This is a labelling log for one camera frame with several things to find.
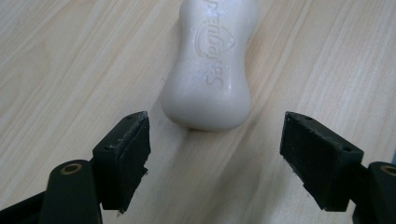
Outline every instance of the white soap bar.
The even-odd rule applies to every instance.
[[[185,0],[177,62],[161,96],[165,115],[182,126],[220,131],[250,111],[245,52],[258,18],[254,0]]]

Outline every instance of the textured rubber surface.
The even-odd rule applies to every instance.
[[[95,147],[92,165],[104,209],[127,210],[150,151],[147,112],[125,117]]]
[[[326,211],[346,211],[363,151],[307,116],[287,112],[280,154]]]

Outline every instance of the screw hole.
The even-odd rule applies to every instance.
[[[389,166],[389,165],[383,165],[381,166],[381,170],[388,175],[393,175],[396,176],[396,168]]]
[[[79,163],[68,164],[61,170],[62,175],[72,175],[81,170],[82,165]]]
[[[344,147],[343,150],[344,150],[345,152],[351,152],[351,151],[352,151],[352,149],[351,149],[350,147]]]

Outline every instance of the wood grain surface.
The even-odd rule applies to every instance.
[[[259,0],[240,127],[190,131],[159,96],[175,63],[181,0],[0,1],[0,209],[89,160],[124,116],[147,110],[152,152],[128,211],[105,223],[351,223],[320,211],[279,155],[285,111],[365,151],[396,148],[396,1]]]

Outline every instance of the light wood surface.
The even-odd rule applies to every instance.
[[[177,56],[181,0],[0,2],[0,209],[89,160],[124,116],[147,110],[151,155],[128,211],[105,223],[351,223],[320,211],[279,155],[285,111],[365,151],[396,148],[396,1],[260,0],[248,45],[253,107],[239,128],[189,131],[159,95]]]

